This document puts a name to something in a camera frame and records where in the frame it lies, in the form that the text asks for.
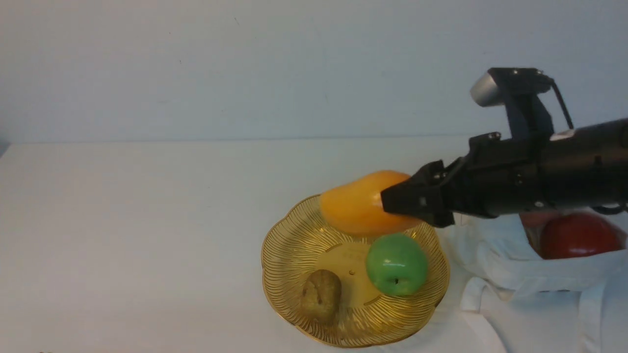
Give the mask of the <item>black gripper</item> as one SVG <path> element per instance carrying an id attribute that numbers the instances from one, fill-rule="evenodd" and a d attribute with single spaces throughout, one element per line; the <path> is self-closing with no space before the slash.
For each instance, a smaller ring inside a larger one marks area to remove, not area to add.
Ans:
<path id="1" fill-rule="evenodd" d="M 493 132 L 473 137 L 467 155 L 448 165 L 428 163 L 426 177 L 417 173 L 384 189 L 383 210 L 439 228 L 453 225 L 455 213 L 494 219 L 543 210 L 543 147 L 545 136 L 498 139 Z"/>

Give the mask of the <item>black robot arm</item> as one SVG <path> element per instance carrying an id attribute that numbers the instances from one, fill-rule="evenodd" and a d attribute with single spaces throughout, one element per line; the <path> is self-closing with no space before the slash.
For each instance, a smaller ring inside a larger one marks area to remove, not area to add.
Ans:
<path id="1" fill-rule="evenodd" d="M 381 202 L 388 214 L 446 228 L 455 214 L 495 219 L 584 207 L 619 214 L 627 210 L 627 183 L 627 121 L 619 119 L 525 139 L 475 136 L 466 156 L 424 165 L 383 190 Z"/>

